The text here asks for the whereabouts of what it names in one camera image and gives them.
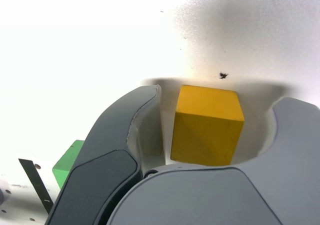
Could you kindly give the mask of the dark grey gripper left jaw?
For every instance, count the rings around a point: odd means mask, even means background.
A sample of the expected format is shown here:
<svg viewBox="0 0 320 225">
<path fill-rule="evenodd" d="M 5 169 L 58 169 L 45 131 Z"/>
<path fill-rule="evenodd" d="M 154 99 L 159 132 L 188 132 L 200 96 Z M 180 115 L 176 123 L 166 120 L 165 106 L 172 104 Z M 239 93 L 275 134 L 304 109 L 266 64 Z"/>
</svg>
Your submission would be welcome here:
<svg viewBox="0 0 320 225">
<path fill-rule="evenodd" d="M 48 225 L 105 225 L 144 173 L 165 164 L 159 85 L 110 105 L 87 135 L 47 218 Z"/>
</svg>

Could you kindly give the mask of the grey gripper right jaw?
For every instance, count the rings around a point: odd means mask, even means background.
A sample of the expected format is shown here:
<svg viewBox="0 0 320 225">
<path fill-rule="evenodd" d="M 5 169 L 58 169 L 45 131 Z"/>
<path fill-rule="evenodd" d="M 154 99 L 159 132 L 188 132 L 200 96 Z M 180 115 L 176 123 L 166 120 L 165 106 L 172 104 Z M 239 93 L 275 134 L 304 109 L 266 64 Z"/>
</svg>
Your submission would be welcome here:
<svg viewBox="0 0 320 225">
<path fill-rule="evenodd" d="M 158 172 L 123 197 L 108 224 L 319 224 L 320 110 L 285 97 L 273 112 L 276 135 L 262 155 L 226 167 Z"/>
</svg>

